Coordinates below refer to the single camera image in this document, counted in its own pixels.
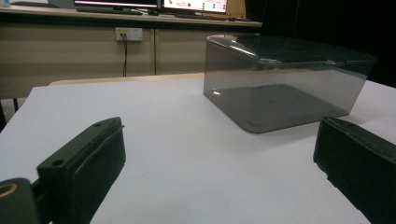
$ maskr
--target wall socket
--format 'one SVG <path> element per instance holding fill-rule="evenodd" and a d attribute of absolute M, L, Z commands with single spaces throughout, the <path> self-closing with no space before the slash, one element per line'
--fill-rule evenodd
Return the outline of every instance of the wall socket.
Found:
<path fill-rule="evenodd" d="M 143 40 L 143 29 L 142 28 L 116 27 L 116 39 L 122 41 L 121 35 L 126 35 L 126 40 L 129 40 L 129 41 L 142 41 Z"/>

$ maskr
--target white tabletop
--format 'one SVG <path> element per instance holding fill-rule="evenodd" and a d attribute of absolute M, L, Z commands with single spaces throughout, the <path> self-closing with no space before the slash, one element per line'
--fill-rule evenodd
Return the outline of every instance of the white tabletop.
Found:
<path fill-rule="evenodd" d="M 368 81 L 343 119 L 396 143 L 394 99 Z M 127 161 L 92 223 L 369 223 L 313 162 L 318 122 L 247 133 L 201 77 L 34 88 L 0 134 L 0 180 L 36 180 L 40 162 L 112 117 Z"/>

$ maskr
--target monitor screen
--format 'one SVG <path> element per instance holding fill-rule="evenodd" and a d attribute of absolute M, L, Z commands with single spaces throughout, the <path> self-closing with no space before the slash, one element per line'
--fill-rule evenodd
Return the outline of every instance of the monitor screen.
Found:
<path fill-rule="evenodd" d="M 74 0 L 76 6 L 157 8 L 158 0 Z"/>
<path fill-rule="evenodd" d="M 162 0 L 162 9 L 225 14 L 227 0 Z"/>

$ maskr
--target box lid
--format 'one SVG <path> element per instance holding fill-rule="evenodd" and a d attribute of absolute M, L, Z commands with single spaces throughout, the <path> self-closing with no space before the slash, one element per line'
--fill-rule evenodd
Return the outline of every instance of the box lid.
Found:
<path fill-rule="evenodd" d="M 367 53 L 292 37 L 212 35 L 206 42 L 268 65 L 376 63 Z"/>

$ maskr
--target transparent plastic box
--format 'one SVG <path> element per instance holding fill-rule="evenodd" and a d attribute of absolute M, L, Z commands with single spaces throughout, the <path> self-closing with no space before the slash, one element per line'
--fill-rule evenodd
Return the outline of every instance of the transparent plastic box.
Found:
<path fill-rule="evenodd" d="M 297 38 L 212 35 L 204 95 L 244 130 L 271 132 L 348 115 L 375 63 L 367 53 Z"/>

